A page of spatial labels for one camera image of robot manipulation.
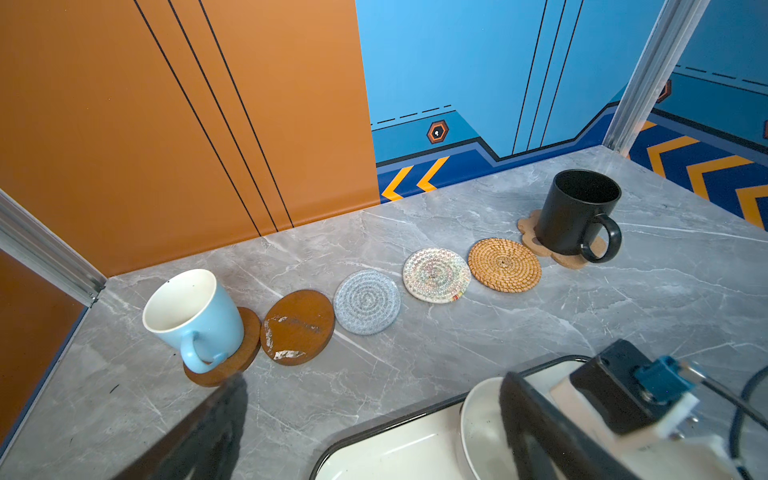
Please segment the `purple mug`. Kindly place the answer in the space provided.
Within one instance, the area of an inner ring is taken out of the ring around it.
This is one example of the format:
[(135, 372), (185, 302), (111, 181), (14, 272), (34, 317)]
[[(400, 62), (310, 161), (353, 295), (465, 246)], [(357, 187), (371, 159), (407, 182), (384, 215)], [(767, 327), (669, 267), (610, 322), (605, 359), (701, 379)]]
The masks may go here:
[(502, 377), (474, 386), (460, 408), (457, 460), (465, 479), (518, 479), (500, 408)]

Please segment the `dark brown glossy coaster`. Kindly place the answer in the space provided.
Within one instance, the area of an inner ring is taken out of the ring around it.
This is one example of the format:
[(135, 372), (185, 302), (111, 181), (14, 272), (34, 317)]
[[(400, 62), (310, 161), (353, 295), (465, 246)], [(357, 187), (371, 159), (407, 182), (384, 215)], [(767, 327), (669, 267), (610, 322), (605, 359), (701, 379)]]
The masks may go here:
[(296, 366), (313, 360), (328, 345), (335, 328), (331, 301), (304, 289), (279, 300), (261, 327), (261, 347), (274, 362)]

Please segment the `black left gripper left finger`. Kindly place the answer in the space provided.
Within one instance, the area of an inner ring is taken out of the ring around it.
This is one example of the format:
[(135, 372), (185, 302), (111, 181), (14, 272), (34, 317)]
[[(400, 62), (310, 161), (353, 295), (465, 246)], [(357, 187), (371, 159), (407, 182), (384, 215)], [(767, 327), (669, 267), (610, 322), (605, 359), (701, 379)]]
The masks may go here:
[(230, 479), (248, 408), (240, 373), (228, 378), (118, 479)]

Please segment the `black mug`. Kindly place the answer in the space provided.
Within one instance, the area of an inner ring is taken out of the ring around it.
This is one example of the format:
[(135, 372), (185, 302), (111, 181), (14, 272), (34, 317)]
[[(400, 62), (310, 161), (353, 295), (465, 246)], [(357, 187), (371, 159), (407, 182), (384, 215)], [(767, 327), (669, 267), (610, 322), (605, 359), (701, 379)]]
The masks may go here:
[(622, 196), (621, 187), (599, 172), (564, 170), (552, 181), (538, 223), (539, 242), (562, 255), (580, 255), (591, 263), (616, 257), (622, 232), (610, 217)]

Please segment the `blue woven round coaster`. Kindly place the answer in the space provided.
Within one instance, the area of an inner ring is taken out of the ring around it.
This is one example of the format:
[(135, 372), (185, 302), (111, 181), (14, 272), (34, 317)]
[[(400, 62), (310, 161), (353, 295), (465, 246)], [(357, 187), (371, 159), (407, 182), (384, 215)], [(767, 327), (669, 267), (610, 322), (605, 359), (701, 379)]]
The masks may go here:
[(401, 308), (401, 294), (388, 276), (375, 270), (360, 270), (338, 287), (333, 307), (342, 328), (356, 335), (370, 336), (395, 322)]

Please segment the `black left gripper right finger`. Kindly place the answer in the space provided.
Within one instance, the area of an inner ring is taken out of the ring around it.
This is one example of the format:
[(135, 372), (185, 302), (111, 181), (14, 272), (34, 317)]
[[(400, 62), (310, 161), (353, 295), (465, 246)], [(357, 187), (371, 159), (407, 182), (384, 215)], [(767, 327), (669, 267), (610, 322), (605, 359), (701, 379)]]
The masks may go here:
[(636, 475), (587, 436), (520, 374), (507, 373), (499, 403), (520, 479), (634, 479)]

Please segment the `light blue mug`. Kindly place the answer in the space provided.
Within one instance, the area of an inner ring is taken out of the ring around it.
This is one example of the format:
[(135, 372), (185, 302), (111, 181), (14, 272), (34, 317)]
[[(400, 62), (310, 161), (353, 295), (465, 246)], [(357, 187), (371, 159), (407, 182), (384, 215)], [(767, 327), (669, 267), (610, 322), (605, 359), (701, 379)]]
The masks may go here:
[(245, 336), (237, 306), (206, 269), (182, 272), (161, 285), (146, 303), (142, 323), (179, 351), (195, 374), (208, 373), (229, 359)]

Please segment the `tan rattan round coaster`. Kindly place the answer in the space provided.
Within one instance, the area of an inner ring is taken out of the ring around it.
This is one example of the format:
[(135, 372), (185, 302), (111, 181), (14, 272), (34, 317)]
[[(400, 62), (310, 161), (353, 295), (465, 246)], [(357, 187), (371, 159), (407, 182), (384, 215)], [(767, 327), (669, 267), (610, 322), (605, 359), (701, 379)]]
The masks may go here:
[(477, 241), (469, 251), (472, 275), (484, 286), (503, 293), (523, 293), (541, 280), (537, 256), (524, 245), (508, 239)]

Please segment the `light brown wooden coaster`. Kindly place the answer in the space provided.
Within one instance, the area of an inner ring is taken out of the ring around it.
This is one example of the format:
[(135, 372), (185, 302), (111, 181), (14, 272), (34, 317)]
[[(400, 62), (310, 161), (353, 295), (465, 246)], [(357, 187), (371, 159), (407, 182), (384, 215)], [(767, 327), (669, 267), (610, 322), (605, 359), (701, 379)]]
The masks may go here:
[(197, 374), (183, 366), (186, 377), (193, 383), (201, 387), (218, 387), (232, 375), (244, 372), (257, 356), (261, 348), (261, 320), (248, 308), (239, 307), (238, 311), (244, 325), (244, 340), (241, 346), (230, 358), (210, 372)]

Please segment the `cork coaster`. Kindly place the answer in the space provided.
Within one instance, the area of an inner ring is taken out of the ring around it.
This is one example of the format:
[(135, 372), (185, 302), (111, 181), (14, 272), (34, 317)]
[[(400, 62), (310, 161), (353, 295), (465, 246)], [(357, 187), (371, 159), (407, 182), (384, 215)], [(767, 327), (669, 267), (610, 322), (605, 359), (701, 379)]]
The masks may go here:
[[(518, 221), (517, 228), (522, 234), (523, 245), (530, 249), (535, 255), (539, 257), (551, 257), (556, 263), (571, 270), (579, 270), (587, 266), (589, 261), (581, 255), (580, 250), (578, 250), (575, 255), (565, 255), (549, 249), (540, 242), (536, 233), (536, 227), (539, 223), (541, 212), (541, 209), (533, 210), (527, 218), (522, 218)], [(582, 235), (586, 233), (588, 221), (590, 220), (587, 211), (584, 208), (562, 208), (559, 212), (561, 215), (561, 223), (563, 226), (570, 228), (570, 232), (575, 236), (577, 246), (579, 246)], [(602, 224), (593, 224), (593, 227), (596, 227), (596, 236), (591, 242), (590, 249), (597, 257), (601, 257), (608, 250), (608, 242), (599, 237), (599, 231)]]

